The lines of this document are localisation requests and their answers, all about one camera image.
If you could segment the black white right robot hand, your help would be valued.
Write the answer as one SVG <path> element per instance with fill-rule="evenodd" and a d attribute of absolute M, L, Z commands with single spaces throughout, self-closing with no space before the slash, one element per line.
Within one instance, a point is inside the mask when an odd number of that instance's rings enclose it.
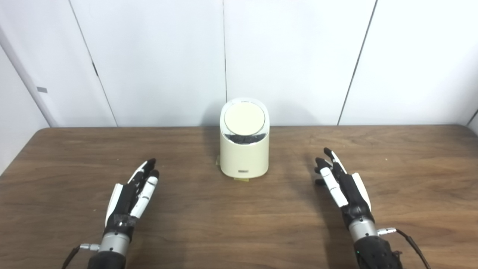
<path fill-rule="evenodd" d="M 375 222 L 368 192 L 360 174 L 349 174 L 338 155 L 330 148 L 324 148 L 324 154 L 330 160 L 316 157 L 314 171 L 319 178 L 314 183 L 324 186 L 329 191 L 341 211 L 345 226 L 348 228 L 353 221 L 369 220 Z"/>

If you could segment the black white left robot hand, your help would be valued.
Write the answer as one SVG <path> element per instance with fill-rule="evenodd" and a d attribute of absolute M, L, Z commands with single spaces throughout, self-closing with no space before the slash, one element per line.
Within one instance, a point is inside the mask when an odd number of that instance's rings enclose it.
<path fill-rule="evenodd" d="M 155 158 L 143 162 L 126 184 L 115 184 L 106 210 L 103 235 L 124 234 L 132 240 L 136 223 L 159 182 L 160 173 L 154 168 L 155 163 Z"/>

